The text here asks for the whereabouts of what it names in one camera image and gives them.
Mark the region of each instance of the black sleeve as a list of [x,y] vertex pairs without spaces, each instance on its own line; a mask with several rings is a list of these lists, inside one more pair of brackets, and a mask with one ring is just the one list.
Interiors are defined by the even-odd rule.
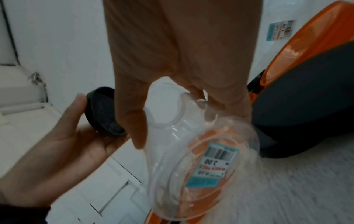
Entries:
[[0,204],[0,224],[47,224],[45,217],[50,209],[50,207],[23,208]]

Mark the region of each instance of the hand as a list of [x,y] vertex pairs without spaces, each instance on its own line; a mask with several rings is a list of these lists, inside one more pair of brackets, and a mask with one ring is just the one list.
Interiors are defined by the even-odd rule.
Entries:
[[144,147],[150,84],[171,77],[248,121],[246,90],[262,0],[103,0],[115,72],[117,122]]
[[87,105],[79,94],[57,125],[0,179],[7,204],[50,206],[94,172],[127,137],[110,138],[77,124]]

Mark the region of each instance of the transparent jar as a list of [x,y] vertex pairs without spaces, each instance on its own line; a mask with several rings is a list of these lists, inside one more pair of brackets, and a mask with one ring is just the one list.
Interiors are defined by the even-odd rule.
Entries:
[[[160,84],[155,90],[157,98],[145,108],[144,148],[152,210],[173,221],[199,217],[252,174],[257,134],[249,123],[210,108],[175,85]],[[207,110],[214,119],[205,119]],[[164,114],[172,119],[158,122]]]

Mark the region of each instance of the person's left hand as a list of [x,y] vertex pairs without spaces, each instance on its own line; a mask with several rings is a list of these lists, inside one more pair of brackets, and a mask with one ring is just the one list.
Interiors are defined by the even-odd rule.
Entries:
[[79,94],[57,125],[0,179],[6,203],[50,206],[94,172],[128,137],[111,138],[77,124],[87,105]]

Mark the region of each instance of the barcode label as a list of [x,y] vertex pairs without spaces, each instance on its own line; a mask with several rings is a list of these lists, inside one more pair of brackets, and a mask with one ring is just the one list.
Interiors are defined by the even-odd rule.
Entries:
[[288,20],[269,25],[267,41],[276,41],[291,36],[296,20]]
[[231,152],[228,152],[228,151],[222,150],[222,149],[213,148],[213,147],[209,147],[209,149],[205,153],[206,157],[220,159],[220,160],[226,160],[226,161],[230,161],[232,155],[233,155],[233,153],[231,153]]
[[192,176],[185,187],[216,187],[225,177],[229,166],[235,162],[238,150],[226,145],[211,142],[206,148]]

